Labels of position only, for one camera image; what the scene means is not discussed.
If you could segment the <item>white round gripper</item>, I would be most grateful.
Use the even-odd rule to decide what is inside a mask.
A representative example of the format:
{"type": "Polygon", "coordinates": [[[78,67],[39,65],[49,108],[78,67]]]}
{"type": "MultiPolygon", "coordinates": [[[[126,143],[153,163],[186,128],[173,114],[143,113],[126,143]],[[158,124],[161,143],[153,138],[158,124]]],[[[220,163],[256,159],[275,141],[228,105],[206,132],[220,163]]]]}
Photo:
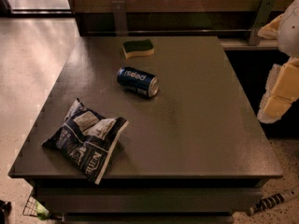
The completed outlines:
{"type": "Polygon", "coordinates": [[[263,26],[258,37],[277,39],[278,49],[293,57],[283,65],[274,64],[268,74],[257,118],[270,124],[280,120],[299,99],[299,0],[263,26]]]}

